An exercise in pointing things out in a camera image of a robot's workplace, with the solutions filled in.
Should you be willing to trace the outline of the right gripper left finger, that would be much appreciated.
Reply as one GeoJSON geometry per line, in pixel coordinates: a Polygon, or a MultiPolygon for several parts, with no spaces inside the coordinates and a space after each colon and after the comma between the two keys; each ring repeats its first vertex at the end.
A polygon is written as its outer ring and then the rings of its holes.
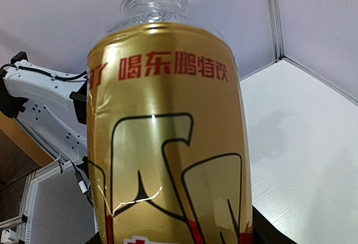
{"type": "Polygon", "coordinates": [[[101,243],[102,242],[101,242],[101,236],[99,231],[86,242],[86,244],[101,244],[101,243]]]}

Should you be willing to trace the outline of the gold label drink bottle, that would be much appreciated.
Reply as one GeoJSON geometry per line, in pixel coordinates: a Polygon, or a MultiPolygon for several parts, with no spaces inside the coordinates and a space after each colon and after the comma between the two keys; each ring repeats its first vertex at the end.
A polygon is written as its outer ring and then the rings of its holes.
{"type": "Polygon", "coordinates": [[[234,55],[188,0],[123,0],[88,55],[88,170],[101,243],[252,243],[234,55]]]}

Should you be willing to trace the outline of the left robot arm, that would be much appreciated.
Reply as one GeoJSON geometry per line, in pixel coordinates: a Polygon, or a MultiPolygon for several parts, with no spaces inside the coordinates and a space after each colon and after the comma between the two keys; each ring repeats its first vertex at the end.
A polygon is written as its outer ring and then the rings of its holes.
{"type": "Polygon", "coordinates": [[[24,51],[1,66],[1,113],[14,120],[48,156],[86,167],[87,72],[36,66],[24,51]]]}

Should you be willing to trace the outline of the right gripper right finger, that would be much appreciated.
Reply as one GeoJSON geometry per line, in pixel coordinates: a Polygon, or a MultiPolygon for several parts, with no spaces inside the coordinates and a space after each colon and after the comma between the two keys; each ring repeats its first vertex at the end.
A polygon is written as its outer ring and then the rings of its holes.
{"type": "Polygon", "coordinates": [[[276,229],[255,207],[253,212],[253,244],[290,244],[291,239],[276,229]]]}

